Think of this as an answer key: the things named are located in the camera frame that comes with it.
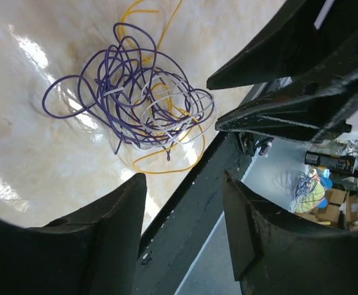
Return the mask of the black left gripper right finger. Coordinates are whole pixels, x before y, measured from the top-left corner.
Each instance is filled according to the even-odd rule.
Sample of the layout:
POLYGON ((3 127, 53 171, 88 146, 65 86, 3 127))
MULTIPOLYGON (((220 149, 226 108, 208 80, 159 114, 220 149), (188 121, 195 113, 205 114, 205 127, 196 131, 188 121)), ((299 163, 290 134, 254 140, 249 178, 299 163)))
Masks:
POLYGON ((290 213, 231 173, 224 175, 223 203, 243 294, 358 294, 358 230, 290 213))

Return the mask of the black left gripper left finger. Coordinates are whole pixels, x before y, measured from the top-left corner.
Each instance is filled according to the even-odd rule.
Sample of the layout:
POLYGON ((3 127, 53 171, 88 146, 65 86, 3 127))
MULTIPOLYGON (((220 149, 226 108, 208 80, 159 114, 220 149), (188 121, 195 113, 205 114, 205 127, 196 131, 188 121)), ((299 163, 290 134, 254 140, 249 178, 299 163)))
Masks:
POLYGON ((0 219, 0 294, 130 294, 146 193, 137 173, 43 227, 0 219))

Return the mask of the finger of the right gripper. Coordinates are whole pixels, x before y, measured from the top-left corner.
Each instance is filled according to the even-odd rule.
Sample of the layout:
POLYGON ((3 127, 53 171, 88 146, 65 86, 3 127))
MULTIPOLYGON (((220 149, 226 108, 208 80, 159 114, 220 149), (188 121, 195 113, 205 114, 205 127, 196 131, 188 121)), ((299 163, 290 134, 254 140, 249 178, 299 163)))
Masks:
POLYGON ((299 79, 221 116, 216 130, 310 143, 358 140, 358 77, 325 85, 299 79))
POLYGON ((207 88, 259 84, 314 68, 358 29, 358 1, 334 1, 316 28, 324 4, 286 1, 250 43, 207 79, 207 88))

